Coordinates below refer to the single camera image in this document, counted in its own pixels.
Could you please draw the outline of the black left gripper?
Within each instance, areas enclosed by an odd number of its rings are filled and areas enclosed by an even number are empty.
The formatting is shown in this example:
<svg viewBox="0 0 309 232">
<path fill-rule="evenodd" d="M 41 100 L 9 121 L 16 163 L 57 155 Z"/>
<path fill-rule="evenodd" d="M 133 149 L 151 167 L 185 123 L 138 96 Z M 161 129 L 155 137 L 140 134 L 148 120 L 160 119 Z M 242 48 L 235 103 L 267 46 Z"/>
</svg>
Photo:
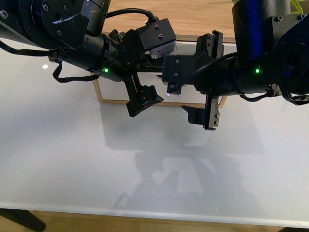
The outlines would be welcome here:
<svg viewBox="0 0 309 232">
<path fill-rule="evenodd" d="M 113 44 L 120 44 L 126 52 L 124 61 L 126 71 L 122 81 L 125 83 L 129 97 L 129 102 L 126 104 L 129 115 L 137 116 L 150 106 L 163 102 L 164 99 L 157 94 L 154 86 L 143 86 L 140 83 L 138 71 L 146 57 L 138 32 L 133 29 L 128 32 L 114 29 L 108 36 Z"/>
</svg>

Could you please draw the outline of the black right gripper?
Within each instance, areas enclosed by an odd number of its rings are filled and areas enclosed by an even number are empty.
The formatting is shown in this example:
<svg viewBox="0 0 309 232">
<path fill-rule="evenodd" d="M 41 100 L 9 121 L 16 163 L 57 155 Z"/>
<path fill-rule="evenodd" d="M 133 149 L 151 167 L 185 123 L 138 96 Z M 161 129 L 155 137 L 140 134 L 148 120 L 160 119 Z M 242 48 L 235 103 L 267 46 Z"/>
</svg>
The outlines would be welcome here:
<svg viewBox="0 0 309 232">
<path fill-rule="evenodd" d="M 188 113 L 190 124 L 202 125 L 205 130 L 213 131 L 218 127 L 220 113 L 218 109 L 219 97 L 214 95 L 215 72 L 220 64 L 236 53 L 224 55 L 223 33 L 214 30 L 197 38 L 195 55 L 197 68 L 205 66 L 205 69 L 197 75 L 194 87 L 197 91 L 206 95 L 204 108 L 196 108 L 182 105 L 181 108 Z"/>
</svg>

